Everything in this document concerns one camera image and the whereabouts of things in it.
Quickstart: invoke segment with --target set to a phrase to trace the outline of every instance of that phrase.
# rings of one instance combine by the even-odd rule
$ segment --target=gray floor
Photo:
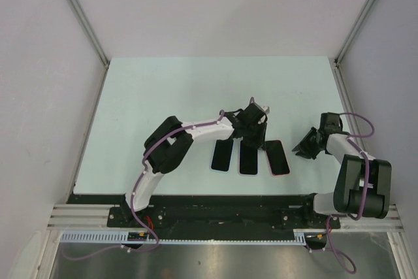
[[[336,246],[356,263],[349,275],[330,252],[309,254],[302,246],[165,245],[151,253],[110,250],[85,261],[69,261],[60,254],[53,279],[67,278],[400,278],[385,233],[334,234]],[[103,244],[60,244],[78,257]]]

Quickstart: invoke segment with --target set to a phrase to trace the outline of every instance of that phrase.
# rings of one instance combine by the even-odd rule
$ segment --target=black smartphone
[[[258,172],[258,149],[240,143],[240,174],[256,175]]]
[[[217,140],[215,144],[214,156],[210,168],[215,171],[227,172],[233,154],[234,140]]]
[[[283,144],[279,140],[266,141],[266,155],[270,172],[274,176],[289,174],[290,168],[287,163]]]

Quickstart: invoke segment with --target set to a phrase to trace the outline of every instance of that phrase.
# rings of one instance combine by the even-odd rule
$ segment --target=robotic arm
[[[389,210],[391,164],[363,152],[349,133],[342,131],[340,115],[331,112],[322,114],[319,129],[311,128],[293,149],[297,156],[307,159],[315,159],[323,150],[338,160],[341,169],[334,192],[315,195],[313,211],[326,215],[357,214],[363,205],[362,216],[384,218]],[[366,162],[369,176],[363,202]]]
[[[146,208],[164,174],[173,171],[182,162],[194,142],[243,138],[257,149],[263,148],[267,128],[268,107],[253,101],[244,110],[221,111],[218,119],[203,122],[181,122],[177,117],[168,117],[146,140],[140,184],[134,189],[133,209]],[[131,207],[131,196],[126,194],[126,203]]]

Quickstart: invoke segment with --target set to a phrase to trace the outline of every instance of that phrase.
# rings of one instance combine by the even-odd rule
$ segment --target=table top
[[[245,108],[254,96],[270,107],[267,140],[283,143],[290,174],[272,176],[259,152],[257,176],[238,173],[235,141],[229,172],[210,169],[214,141],[195,143],[182,164],[162,178],[156,195],[289,195],[334,190],[340,166],[321,153],[315,161],[291,150],[322,112],[342,112],[325,56],[115,58],[74,187],[75,194],[122,194],[142,171],[144,141],[169,116],[217,118]]]

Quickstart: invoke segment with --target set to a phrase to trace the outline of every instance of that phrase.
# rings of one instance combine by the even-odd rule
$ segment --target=white wall
[[[104,69],[66,0],[0,0],[0,278],[65,194]]]
[[[109,57],[335,57],[366,0],[80,0]]]
[[[354,109],[376,125],[367,144],[392,163],[392,199],[418,257],[418,0],[378,0],[342,71]]]

